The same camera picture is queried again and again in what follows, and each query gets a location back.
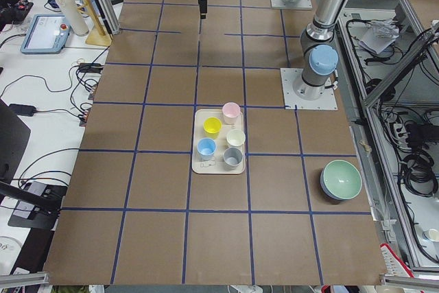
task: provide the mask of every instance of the cup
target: cup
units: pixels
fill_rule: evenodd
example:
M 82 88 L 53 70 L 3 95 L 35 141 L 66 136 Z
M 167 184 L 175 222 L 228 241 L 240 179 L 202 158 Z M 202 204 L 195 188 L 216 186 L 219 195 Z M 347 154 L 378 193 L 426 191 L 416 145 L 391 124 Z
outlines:
M 439 231 L 436 229 L 423 231 L 423 236 L 425 239 L 431 240 L 432 242 L 439 242 Z
M 243 154 L 240 149 L 229 148 L 224 152 L 223 158 L 226 169 L 232 170 L 242 163 Z
M 246 135 L 242 130 L 229 130 L 226 135 L 227 145 L 232 148 L 239 148 L 246 142 Z
M 241 114 L 241 108 L 238 104 L 229 102 L 222 106 L 222 114 L 226 124 L 234 124 Z
M 217 145 L 215 141 L 208 137 L 205 137 L 198 141 L 197 151 L 202 161 L 208 161 L 209 159 L 212 159 L 216 149 Z
M 221 126 L 221 121 L 218 118 L 210 117 L 204 121 L 204 133 L 207 137 L 216 139 L 220 134 Z

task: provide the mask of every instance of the blue cup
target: blue cup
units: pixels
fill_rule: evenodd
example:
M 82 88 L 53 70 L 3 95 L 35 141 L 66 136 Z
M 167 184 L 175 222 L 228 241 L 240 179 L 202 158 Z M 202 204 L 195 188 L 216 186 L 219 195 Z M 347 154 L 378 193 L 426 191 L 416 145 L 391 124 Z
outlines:
M 216 149 L 217 145 L 215 141 L 208 137 L 201 139 L 197 144 L 197 151 L 202 161 L 212 159 Z

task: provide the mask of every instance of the pink cup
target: pink cup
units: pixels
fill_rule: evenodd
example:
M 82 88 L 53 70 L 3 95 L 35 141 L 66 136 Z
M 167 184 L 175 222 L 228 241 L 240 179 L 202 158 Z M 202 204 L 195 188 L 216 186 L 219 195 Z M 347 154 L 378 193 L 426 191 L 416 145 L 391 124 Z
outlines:
M 226 124 L 234 124 L 241 115 L 241 108 L 238 104 L 229 102 L 222 106 L 222 114 Z

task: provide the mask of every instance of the white mounting plate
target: white mounting plate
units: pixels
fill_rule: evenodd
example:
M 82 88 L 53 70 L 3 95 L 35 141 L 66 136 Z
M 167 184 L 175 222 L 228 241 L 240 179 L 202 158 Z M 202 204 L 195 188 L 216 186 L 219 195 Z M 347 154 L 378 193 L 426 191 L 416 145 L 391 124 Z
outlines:
M 272 8 L 285 10 L 312 10 L 311 0 L 298 0 L 293 3 L 285 3 L 282 0 L 271 0 Z
M 334 90 L 325 89 L 321 97 L 314 101 L 309 101 L 298 96 L 293 91 L 293 81 L 298 75 L 302 74 L 303 69 L 282 68 L 282 89 L 283 101 L 286 109 L 300 110 L 337 110 L 337 102 L 335 101 Z M 331 80 L 328 78 L 326 86 L 330 86 Z

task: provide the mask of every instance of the yellow cup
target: yellow cup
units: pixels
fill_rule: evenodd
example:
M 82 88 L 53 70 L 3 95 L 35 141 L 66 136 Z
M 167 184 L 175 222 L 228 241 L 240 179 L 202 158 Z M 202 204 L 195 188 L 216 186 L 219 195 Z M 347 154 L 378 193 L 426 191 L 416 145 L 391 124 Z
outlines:
M 220 134 L 221 121 L 218 118 L 210 117 L 204 121 L 203 128 L 204 133 L 211 139 L 216 139 Z

